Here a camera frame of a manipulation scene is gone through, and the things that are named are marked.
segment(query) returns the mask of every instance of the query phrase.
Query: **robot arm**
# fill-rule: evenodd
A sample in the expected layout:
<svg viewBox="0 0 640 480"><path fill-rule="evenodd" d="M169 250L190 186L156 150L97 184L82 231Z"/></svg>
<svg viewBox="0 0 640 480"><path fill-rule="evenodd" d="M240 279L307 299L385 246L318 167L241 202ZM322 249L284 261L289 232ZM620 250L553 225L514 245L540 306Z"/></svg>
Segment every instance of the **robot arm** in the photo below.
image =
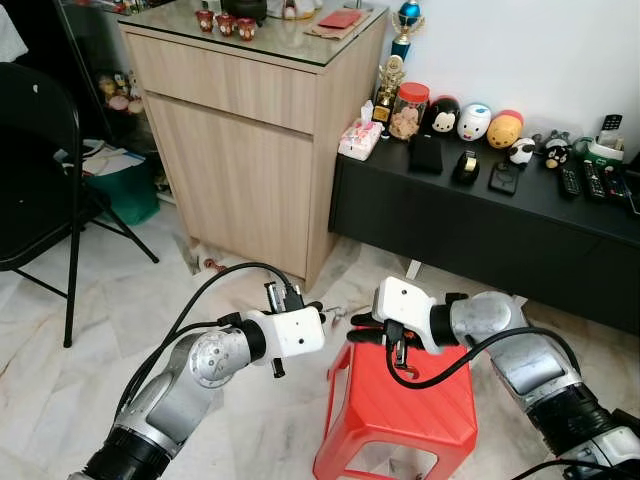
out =
<svg viewBox="0 0 640 480"><path fill-rule="evenodd" d="M273 285L267 289L272 315L253 310L226 328L182 337L164 370L118 413L103 447L69 480L155 480L235 372L272 361L279 377L281 358L320 350L324 333L318 309L287 312L286 299L280 301Z"/></svg>
<svg viewBox="0 0 640 480"><path fill-rule="evenodd" d="M391 365L388 360L388 365L394 378L409 388L434 384L429 380L421 382L424 386L412 384L395 372L396 368L406 368L410 344L439 354L447 345L464 345L473 350L496 334L544 332L529 327L520 307L506 294L485 292L473 298L457 295L449 297L446 305L437 305L419 288L392 277L376 291L371 318L384 323L381 332L372 334L371 329L369 333L360 329L350 332L349 338L366 341L369 335L370 339L382 340L388 359L393 361ZM362 319L353 323L371 326L370 321ZM419 341L412 339L414 334ZM486 350L505 388L556 456L637 471L637 432L621 422L620 415L612 415L598 404L584 385L575 358L567 359L556 342L533 333L513 335L491 343ZM598 470L586 467L572 467L566 475L572 479L602 478Z"/></svg>

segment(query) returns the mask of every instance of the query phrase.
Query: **black cable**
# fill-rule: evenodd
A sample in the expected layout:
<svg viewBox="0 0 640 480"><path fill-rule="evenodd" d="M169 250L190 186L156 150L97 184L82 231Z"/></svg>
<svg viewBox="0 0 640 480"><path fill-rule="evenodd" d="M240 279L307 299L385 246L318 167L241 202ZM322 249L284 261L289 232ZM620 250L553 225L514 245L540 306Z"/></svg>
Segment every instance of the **black cable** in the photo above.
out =
<svg viewBox="0 0 640 480"><path fill-rule="evenodd" d="M573 352L569 344L566 342L564 338L562 338L557 333L547 330L546 328L540 327L520 327L513 328L511 330L505 330L504 332L496 333L495 335L490 336L486 340L478 343L472 349L470 349L466 354L460 357L457 361L451 364L447 369L443 370L441 373L432 377L428 380L424 380L422 382L409 382L398 375L395 367L393 366L393 346L391 348L387 348L387 369L389 373L393 377L393 379L398 382L400 385L406 388L411 388L413 390L422 390L424 388L433 387L438 383L446 380L451 375L460 370L466 363L473 360L481 351L487 348L489 345L492 345L504 338L512 337L514 335L523 335L523 334L531 334L536 333L538 335L546 335L547 337L551 337L553 340L558 342L558 344L562 347L564 352L566 353L571 366L580 373L580 365L578 365L578 359L576 358L576 354Z"/></svg>
<svg viewBox="0 0 640 480"><path fill-rule="evenodd" d="M207 326L220 326L220 324L217 322L203 322L201 324L194 323L193 325L189 325L183 328L182 330L178 330L178 328L186 318L187 314L191 311L191 309L193 308L195 303L198 301L198 299L202 296L202 294L205 292L205 290L207 290L211 285L213 285L215 282L220 280L222 277L246 268L261 268L264 270L268 270L274 273L278 278L280 278L280 280L282 280L282 282L284 283L285 287L293 288L293 286L291 285L291 282L289 281L287 276L284 273L282 273L282 271L278 270L275 267L272 267L269 264L261 263L261 262L240 263L238 265L228 267L225 270L215 274L213 277L207 280L204 284L202 284L202 286L198 290L196 290L196 292L189 299L185 307L182 309L182 312L180 312L180 315L178 315L178 318L173 323L173 325L171 326L171 329L169 330L167 335L164 337L164 339L160 343L160 346L156 348L151 353L151 355L149 355L147 359L135 371L135 373L127 383L124 391L122 392L122 395L118 402L118 407L116 409L116 414L115 414L116 417L122 411L122 408L133 399L136 393L138 393L138 390L140 389L145 379L153 369L153 366L158 361L158 358L160 358L160 355L162 355L162 352L164 351L165 348L167 348L167 346L169 346L169 344L171 344L180 335L186 333L187 331L193 330L194 328L200 328L200 327L194 327L194 325L206 324Z"/></svg>
<svg viewBox="0 0 640 480"><path fill-rule="evenodd" d="M581 460L565 460L563 458L558 458L557 460L550 460L548 462L540 463L535 467L531 467L526 472L521 473L517 477L513 477L511 480L522 480L523 478L526 478L529 475L533 475L534 473L536 473L539 470L542 470L543 468L553 467L556 465L593 468L594 470L600 470L602 472L613 474L613 478L631 478L631 479L640 478L639 475L632 475L630 473L623 472L622 470L618 470L615 467L609 467L607 465L599 465L597 463L592 463L592 462L583 462Z"/></svg>

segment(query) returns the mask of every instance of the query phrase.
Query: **tissue box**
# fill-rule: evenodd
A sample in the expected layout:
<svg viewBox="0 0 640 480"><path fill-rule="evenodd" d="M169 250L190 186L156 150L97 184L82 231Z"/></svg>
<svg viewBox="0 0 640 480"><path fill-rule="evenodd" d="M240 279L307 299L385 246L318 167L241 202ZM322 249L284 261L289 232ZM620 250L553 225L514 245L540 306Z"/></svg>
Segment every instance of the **tissue box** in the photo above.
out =
<svg viewBox="0 0 640 480"><path fill-rule="evenodd" d="M375 146L383 127L380 122L367 122L363 124L361 119L357 119L342 134L338 153L356 160L366 160L371 150Z"/></svg>

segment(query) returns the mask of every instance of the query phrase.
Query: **glass top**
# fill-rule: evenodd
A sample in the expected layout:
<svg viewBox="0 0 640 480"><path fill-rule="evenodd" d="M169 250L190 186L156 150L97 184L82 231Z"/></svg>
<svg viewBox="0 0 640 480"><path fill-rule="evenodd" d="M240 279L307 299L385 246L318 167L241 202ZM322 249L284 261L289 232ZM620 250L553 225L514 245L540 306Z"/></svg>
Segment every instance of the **glass top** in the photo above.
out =
<svg viewBox="0 0 640 480"><path fill-rule="evenodd" d="M387 7L375 7L370 12L369 17L342 40L325 39L304 33L309 25L320 21L337 8L341 8L343 1L325 0L324 7L316 11L316 14L307 20L292 21L267 17L263 26L257 29L255 38L249 42L242 40L237 32L234 32L230 37L223 37L217 28L214 28L212 33L201 32L195 15L196 10L202 8L201 0L175 0L137 15L122 18L119 22L256 53L325 66L363 30L387 11Z"/></svg>

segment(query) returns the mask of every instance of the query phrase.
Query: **black folding chair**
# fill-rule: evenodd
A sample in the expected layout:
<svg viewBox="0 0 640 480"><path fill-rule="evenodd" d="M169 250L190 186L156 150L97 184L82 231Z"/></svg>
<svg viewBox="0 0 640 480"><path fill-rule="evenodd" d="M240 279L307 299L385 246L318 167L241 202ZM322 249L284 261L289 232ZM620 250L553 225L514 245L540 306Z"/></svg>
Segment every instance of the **black folding chair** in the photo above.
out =
<svg viewBox="0 0 640 480"><path fill-rule="evenodd" d="M78 111L60 84L38 71L0 63L0 132L5 140L0 143L0 271L13 270L66 298L63 345L68 348L80 229L85 223L91 221L128 237L153 263L159 260L111 209L108 197L83 182ZM65 173L51 155L42 158L42 150L36 146L43 144L65 150L73 168ZM96 221L102 213L120 230ZM67 293L19 269L68 235L71 259Z"/></svg>

